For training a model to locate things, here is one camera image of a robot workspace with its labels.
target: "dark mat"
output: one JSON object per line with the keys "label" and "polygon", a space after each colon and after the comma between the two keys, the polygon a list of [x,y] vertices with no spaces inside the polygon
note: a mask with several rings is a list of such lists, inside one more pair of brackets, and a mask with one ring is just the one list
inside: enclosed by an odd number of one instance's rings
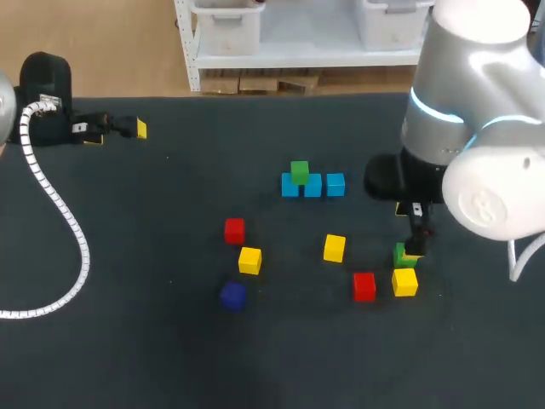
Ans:
{"label": "dark mat", "polygon": [[[545,380],[544,253],[508,280],[505,244],[475,237],[446,209],[396,299],[391,254],[408,223],[368,199],[368,159],[397,152],[404,95],[315,99],[93,100],[139,114],[147,141],[39,149],[44,172],[91,249],[91,273],[63,309],[0,321],[5,408],[535,408]],[[286,200],[293,159],[342,171],[347,196]],[[41,307],[79,269],[70,230],[19,147],[0,160],[0,308]],[[224,245],[229,216],[262,248],[259,277]],[[346,261],[321,259],[327,233]],[[351,301],[352,273],[374,271],[378,300]],[[249,305],[217,302],[228,277]]]}

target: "floor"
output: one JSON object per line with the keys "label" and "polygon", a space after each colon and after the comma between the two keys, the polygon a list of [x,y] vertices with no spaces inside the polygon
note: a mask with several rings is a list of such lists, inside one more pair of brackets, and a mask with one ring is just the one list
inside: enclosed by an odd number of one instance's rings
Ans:
{"label": "floor", "polygon": [[[77,96],[191,94],[172,0],[3,0],[1,7],[0,69],[14,84],[23,60],[42,50],[69,61]],[[413,71],[327,70],[318,93],[406,91]]]}

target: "white cable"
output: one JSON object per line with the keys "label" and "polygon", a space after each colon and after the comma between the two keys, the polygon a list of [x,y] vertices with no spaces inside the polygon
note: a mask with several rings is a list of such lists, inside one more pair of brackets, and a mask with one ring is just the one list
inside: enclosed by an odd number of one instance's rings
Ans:
{"label": "white cable", "polygon": [[517,253],[514,248],[514,240],[508,241],[508,260],[509,260],[509,278],[511,281],[517,281],[522,274],[522,270],[526,266],[526,263],[541,247],[545,245],[545,233],[537,236],[528,247],[522,252],[517,260]]}
{"label": "white cable", "polygon": [[74,237],[79,245],[79,250],[82,255],[82,267],[79,270],[79,276],[77,277],[76,284],[59,300],[52,302],[50,305],[46,305],[43,308],[29,309],[26,311],[1,311],[0,310],[0,319],[8,320],[17,320],[24,318],[39,317],[41,315],[52,313],[53,311],[59,309],[63,305],[68,304],[82,289],[87,275],[89,274],[90,268],[90,254],[89,247],[87,246],[87,240],[83,234],[82,229],[79,227],[79,224],[76,221],[74,215],[68,209],[65,202],[60,198],[59,194],[51,186],[48,179],[43,174],[40,169],[40,165],[37,164],[36,157],[32,151],[31,139],[28,134],[28,125],[31,121],[31,116],[37,112],[47,112],[47,111],[56,111],[57,107],[51,102],[33,102],[25,109],[20,116],[20,144],[23,147],[23,153],[26,156],[26,161],[28,162],[32,173],[36,177],[37,181],[42,186],[43,190],[48,194],[49,198],[53,200],[53,203],[57,206],[60,213],[66,219],[66,222],[72,229]]}

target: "plastic storage bin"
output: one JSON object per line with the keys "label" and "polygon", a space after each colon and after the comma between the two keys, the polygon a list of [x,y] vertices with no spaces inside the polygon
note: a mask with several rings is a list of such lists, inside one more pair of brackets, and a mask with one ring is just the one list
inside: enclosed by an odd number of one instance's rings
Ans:
{"label": "plastic storage bin", "polygon": [[201,47],[210,55],[252,55],[259,51],[261,12],[255,7],[216,9],[192,5],[201,31]]}
{"label": "plastic storage bin", "polygon": [[356,0],[359,36],[368,50],[413,49],[435,1]]}

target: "cube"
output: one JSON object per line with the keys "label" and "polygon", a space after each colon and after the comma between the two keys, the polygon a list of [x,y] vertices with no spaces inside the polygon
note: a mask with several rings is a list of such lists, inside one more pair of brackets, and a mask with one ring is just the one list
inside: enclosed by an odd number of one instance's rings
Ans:
{"label": "cube", "polygon": [[228,281],[221,289],[221,305],[231,311],[242,311],[246,305],[246,287],[234,281]]}
{"label": "cube", "polygon": [[342,173],[328,173],[326,179],[327,195],[330,198],[344,196],[345,185],[344,175]]}
{"label": "cube", "polygon": [[291,174],[282,174],[282,197],[296,198],[299,196],[299,187],[291,182]]}
{"label": "cube", "polygon": [[392,276],[393,294],[396,297],[413,297],[418,289],[414,268],[396,268]]}
{"label": "cube", "polygon": [[243,247],[238,258],[238,270],[245,274],[259,274],[261,267],[261,250]]}
{"label": "cube", "polygon": [[243,245],[244,236],[244,219],[225,220],[225,242],[228,245]]}
{"label": "cube", "polygon": [[342,262],[346,237],[328,234],[325,238],[324,260],[326,262]]}
{"label": "cube", "polygon": [[405,205],[403,203],[397,202],[395,205],[395,216],[407,217],[407,211],[405,210]]}
{"label": "cube", "polygon": [[397,243],[393,249],[393,267],[394,268],[414,268],[420,256],[407,256],[403,243]]}
{"label": "cube", "polygon": [[306,160],[296,160],[291,163],[291,182],[294,185],[306,185],[308,177],[308,162]]}
{"label": "cube", "polygon": [[375,301],[376,286],[373,273],[355,273],[354,279],[354,301],[373,302]]}
{"label": "cube", "polygon": [[319,198],[320,196],[322,196],[322,176],[319,173],[311,173],[305,185],[305,197]]}

